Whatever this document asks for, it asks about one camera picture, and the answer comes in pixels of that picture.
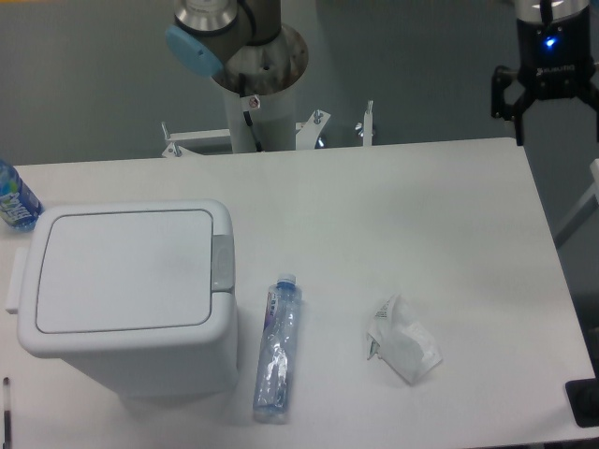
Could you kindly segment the silver robot arm with wrist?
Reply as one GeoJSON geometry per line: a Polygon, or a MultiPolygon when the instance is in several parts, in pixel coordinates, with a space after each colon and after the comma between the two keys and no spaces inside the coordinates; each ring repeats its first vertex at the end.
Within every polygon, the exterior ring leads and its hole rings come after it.
{"type": "MultiPolygon", "coordinates": [[[[281,20],[278,1],[177,1],[165,39],[189,71],[224,94],[234,152],[314,148],[328,114],[297,127],[294,86],[306,71],[303,37],[281,20]]],[[[523,116],[536,101],[577,98],[598,108],[592,77],[588,1],[517,1],[519,68],[499,65],[490,82],[490,114],[511,122],[523,144],[523,116]]]]}

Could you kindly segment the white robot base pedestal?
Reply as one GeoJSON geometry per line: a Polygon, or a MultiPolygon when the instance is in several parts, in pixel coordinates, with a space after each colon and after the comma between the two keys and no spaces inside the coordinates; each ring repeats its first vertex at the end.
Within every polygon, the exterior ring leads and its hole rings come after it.
{"type": "Polygon", "coordinates": [[[284,24],[273,41],[241,48],[213,77],[234,153],[296,148],[296,88],[308,61],[304,38],[284,24]]]}

